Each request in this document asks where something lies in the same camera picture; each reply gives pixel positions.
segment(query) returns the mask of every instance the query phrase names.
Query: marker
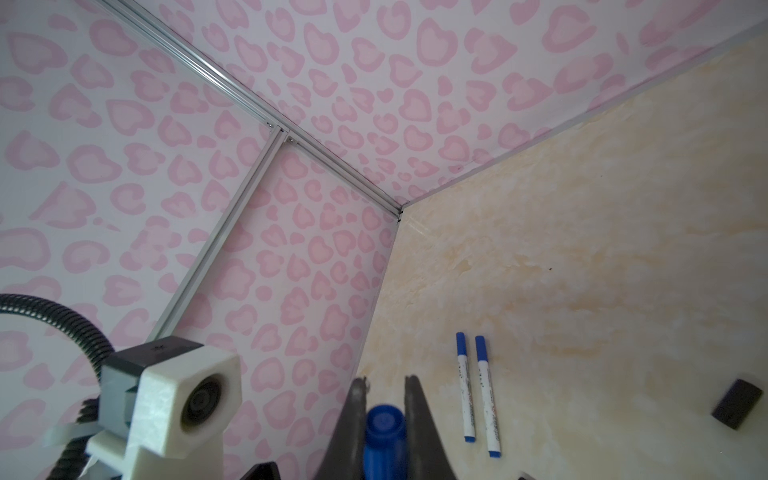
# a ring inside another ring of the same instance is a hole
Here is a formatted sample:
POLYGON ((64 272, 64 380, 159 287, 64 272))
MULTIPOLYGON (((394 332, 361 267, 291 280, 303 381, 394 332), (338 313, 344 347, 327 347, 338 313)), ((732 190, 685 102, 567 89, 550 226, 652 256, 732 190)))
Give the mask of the marker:
POLYGON ((496 406, 493 404, 491 369, 488 367, 485 337, 476 336, 475 345, 478 352, 478 367, 480 368, 480 391, 482 392, 482 411, 485 419, 485 438, 488 442, 488 453, 492 458, 501 458, 502 445, 498 437, 498 420, 496 419, 496 406))
POLYGON ((464 333, 456 333, 456 349, 458 350, 458 384, 462 388, 464 440, 475 443, 475 411, 472 409, 472 390, 469 388, 469 361, 464 333))

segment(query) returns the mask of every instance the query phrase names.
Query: cable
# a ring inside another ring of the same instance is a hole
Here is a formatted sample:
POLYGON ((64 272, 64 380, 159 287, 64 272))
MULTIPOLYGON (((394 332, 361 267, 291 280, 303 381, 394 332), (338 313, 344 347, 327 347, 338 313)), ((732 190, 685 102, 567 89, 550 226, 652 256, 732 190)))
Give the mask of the cable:
MULTIPOLYGON (((28 316, 47 323, 72 339, 91 362, 96 377, 101 381, 101 364, 114 353, 114 347, 93 323, 80 313, 59 303, 37 296, 0 293, 0 313, 28 316)), ((98 399, 83 402, 78 423, 98 420, 98 399)), ((90 437, 72 439, 61 452, 48 480, 75 480, 88 461, 85 446, 90 437)))

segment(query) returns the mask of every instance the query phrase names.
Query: camera lens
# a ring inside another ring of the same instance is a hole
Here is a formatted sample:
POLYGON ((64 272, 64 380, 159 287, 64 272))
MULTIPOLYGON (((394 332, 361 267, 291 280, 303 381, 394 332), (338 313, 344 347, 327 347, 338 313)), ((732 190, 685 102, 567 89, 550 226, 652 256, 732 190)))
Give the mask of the camera lens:
POLYGON ((181 414, 181 425, 194 427, 205 422, 213 415, 220 399, 221 382, 209 376, 195 387, 187 399, 184 412, 181 414))

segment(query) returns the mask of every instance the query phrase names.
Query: gray edge trim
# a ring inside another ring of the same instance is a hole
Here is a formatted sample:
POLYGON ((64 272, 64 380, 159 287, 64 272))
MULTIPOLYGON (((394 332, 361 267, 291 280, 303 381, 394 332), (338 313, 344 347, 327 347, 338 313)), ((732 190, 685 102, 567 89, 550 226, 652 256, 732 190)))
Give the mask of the gray edge trim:
POLYGON ((347 183, 360 190, 360 193, 384 210, 398 218, 400 217, 402 207, 395 199, 391 198, 360 172, 338 158, 332 151, 298 125, 294 124, 272 105, 254 94, 249 88, 244 87, 235 77, 216 65, 203 52, 187 43, 186 40, 171 30, 160 19, 153 16, 146 8, 136 3, 135 0, 94 1, 103 8, 106 8, 125 24, 139 31, 157 47, 191 68, 207 83, 218 88, 249 114, 259 118, 261 121, 267 122, 270 127, 276 126, 289 132, 296 143, 316 156, 321 163, 336 172, 343 180, 346 180, 347 183))
POLYGON ((768 31, 768 21, 763 21, 757 25, 754 25, 753 27, 748 28, 747 30, 742 31, 741 33, 737 33, 731 38, 728 38, 726 41, 722 41, 718 45, 715 45, 711 49, 705 51, 703 54, 698 55, 696 57, 691 58, 688 61, 684 61, 683 63, 679 64, 677 67, 671 68, 667 71, 665 71, 662 74, 659 74, 656 77, 653 77, 650 80, 647 80, 641 84, 635 85, 633 88, 625 91, 623 94, 619 94, 616 97, 613 97, 611 100, 605 102, 601 106, 585 111, 583 114, 579 114, 576 117, 573 117, 571 120, 566 120, 563 123, 559 124, 557 127, 552 128, 549 132, 546 134, 543 134, 540 137, 536 137, 533 140, 529 141, 527 144, 524 144, 520 147, 515 148, 514 150, 510 150, 509 152, 499 155, 498 157, 494 158, 493 160, 489 161, 487 164, 483 164, 480 167, 475 168, 474 170, 471 170, 459 177, 454 178, 453 180, 449 181, 446 184, 441 185, 440 187, 437 187, 434 190, 429 191, 426 195, 423 197, 419 197, 416 200, 411 200, 408 203, 404 204, 402 206, 402 209, 406 209, 410 207, 413 204, 416 204, 426 198, 431 197, 434 194, 437 194, 438 192, 441 192, 445 190, 448 187, 451 187, 454 184, 457 184, 458 182, 464 180, 465 178, 469 178, 472 175, 479 174, 486 168, 493 167, 497 163, 507 160, 510 157, 513 157, 516 154, 519 154, 523 150, 527 150, 531 147, 534 147, 537 144, 540 144, 542 141, 545 141, 549 138, 554 137, 555 135, 559 134, 562 131, 566 131, 568 128, 573 127, 574 125, 580 124, 583 121, 589 120, 590 118, 594 117, 595 115, 601 114, 606 110, 609 110, 616 105, 619 105, 621 103, 624 103, 626 100, 629 100, 630 98, 634 97, 637 94, 640 94, 646 90, 649 90, 659 84, 664 83, 665 81, 678 76, 681 73, 684 73, 685 71, 690 70, 693 67, 696 67, 705 61, 709 61, 712 58, 715 58, 718 55, 722 55, 729 51, 731 48, 736 47, 748 40, 751 40, 752 38, 755 38, 756 36, 764 33, 765 31, 768 31))
POLYGON ((259 182, 261 182, 266 169, 269 168, 277 151, 287 138, 288 132, 278 127, 273 127, 270 139, 262 148, 256 162, 253 163, 253 166, 248 171, 245 180, 243 180, 240 188, 237 189, 229 206, 224 211, 214 230, 210 233, 208 241, 203 245, 197 259, 187 271, 187 275, 184 276, 173 298, 170 299, 170 302, 165 307, 163 314, 152 329, 152 333, 147 338, 148 342, 169 336, 174 332, 176 325, 181 320, 181 316, 184 314, 187 306, 189 306, 195 292, 197 292, 197 288, 203 282, 206 273, 208 273, 211 265, 214 264, 221 247, 223 247, 232 228, 237 223, 237 219, 243 213, 248 200, 253 196, 253 192, 256 190, 259 182))

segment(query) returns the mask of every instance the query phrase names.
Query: pink patterned wall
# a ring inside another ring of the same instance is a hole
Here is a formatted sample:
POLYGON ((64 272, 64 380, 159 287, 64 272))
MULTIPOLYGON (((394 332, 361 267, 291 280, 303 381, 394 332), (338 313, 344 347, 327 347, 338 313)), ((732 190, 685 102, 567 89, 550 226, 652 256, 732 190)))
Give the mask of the pink patterned wall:
POLYGON ((276 460, 311 478, 368 333, 394 217, 284 146, 176 334, 236 350, 243 406, 224 434, 226 478, 276 460))
POLYGON ((139 0, 398 201, 768 18, 764 0, 139 0))
MULTIPOLYGON (((255 161, 265 127, 87 2, 0 5, 0 291, 143 342, 255 161)), ((0 318, 3 478, 47 471, 41 434, 95 377, 42 323, 0 318)))

